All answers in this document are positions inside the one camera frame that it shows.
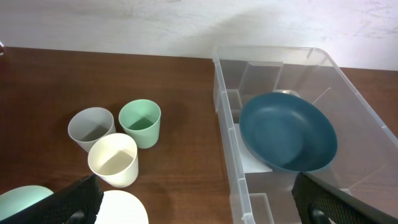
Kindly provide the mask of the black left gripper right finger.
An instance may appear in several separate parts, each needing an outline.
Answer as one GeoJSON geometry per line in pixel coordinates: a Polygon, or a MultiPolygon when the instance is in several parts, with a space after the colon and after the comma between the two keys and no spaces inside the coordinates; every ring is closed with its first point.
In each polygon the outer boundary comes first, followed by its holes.
{"type": "Polygon", "coordinates": [[[397,218],[307,172],[297,174],[292,196],[302,223],[397,224],[397,218]]]}

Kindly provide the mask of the blue large bowl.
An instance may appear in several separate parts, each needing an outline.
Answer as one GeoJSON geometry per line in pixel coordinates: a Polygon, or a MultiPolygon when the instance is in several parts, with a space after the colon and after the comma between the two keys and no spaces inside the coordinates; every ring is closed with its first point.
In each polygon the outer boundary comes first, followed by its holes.
{"type": "Polygon", "coordinates": [[[243,106],[239,127],[248,151],[272,169],[318,171],[338,152],[338,138],[329,119],[297,96],[255,96],[243,106]]]}

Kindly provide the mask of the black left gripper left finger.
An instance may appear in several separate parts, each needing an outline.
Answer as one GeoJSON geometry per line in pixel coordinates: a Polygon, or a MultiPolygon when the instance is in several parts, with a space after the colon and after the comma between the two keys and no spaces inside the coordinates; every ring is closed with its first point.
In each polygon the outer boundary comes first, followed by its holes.
{"type": "Polygon", "coordinates": [[[72,183],[1,221],[3,224],[94,224],[104,197],[96,175],[72,183]]]}

